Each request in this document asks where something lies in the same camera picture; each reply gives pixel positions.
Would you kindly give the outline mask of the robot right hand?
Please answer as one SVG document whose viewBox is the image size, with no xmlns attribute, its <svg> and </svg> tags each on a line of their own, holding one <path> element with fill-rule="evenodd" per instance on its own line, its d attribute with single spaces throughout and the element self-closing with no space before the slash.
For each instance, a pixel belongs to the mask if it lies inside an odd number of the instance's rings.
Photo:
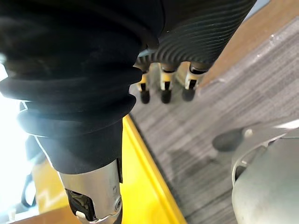
<svg viewBox="0 0 299 224">
<path fill-rule="evenodd" d="M 253 0 L 3 0 L 4 97 L 60 174 L 82 223 L 122 221 L 122 119 L 152 63 L 207 72 Z"/>
</svg>

